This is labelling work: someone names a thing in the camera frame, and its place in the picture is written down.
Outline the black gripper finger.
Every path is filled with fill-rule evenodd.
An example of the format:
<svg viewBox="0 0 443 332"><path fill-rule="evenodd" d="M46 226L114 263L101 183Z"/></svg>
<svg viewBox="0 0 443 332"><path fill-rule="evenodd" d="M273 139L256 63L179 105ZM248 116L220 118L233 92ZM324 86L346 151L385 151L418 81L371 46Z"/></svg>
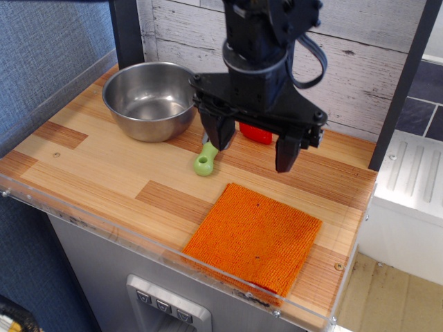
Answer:
<svg viewBox="0 0 443 332"><path fill-rule="evenodd" d="M211 144L219 151L225 150L235 133L235 120L227 116L212 115L203 107L199 107L199 114Z"/></svg>
<svg viewBox="0 0 443 332"><path fill-rule="evenodd" d="M280 136L277 140L275 169L278 173L289 172L301 150L301 139L295 136Z"/></svg>

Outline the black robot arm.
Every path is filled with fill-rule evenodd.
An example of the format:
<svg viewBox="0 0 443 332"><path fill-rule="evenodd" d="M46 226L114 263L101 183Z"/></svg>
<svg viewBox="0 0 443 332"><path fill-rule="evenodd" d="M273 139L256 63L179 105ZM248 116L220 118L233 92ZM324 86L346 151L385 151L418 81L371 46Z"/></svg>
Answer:
<svg viewBox="0 0 443 332"><path fill-rule="evenodd" d="M225 1L227 73L190 78L194 101L209 141L227 148L235 123L278 135L275 169L290 171L301 149L319 146L327 114L300 94L324 77L299 82L293 76L296 44L327 68L323 50L307 36L320 25L322 1Z"/></svg>

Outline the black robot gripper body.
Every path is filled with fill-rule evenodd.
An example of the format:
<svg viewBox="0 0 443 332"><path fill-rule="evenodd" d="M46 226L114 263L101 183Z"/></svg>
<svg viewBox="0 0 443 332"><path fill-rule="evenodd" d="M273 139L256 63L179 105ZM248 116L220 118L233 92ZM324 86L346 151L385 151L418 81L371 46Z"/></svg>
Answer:
<svg viewBox="0 0 443 332"><path fill-rule="evenodd" d="M291 72L293 51L293 47L286 48L252 62L224 45L227 72L197 73L190 78L196 106L278 137L299 137L301 149L319 146L327 114L300 94L318 80L295 79Z"/></svg>

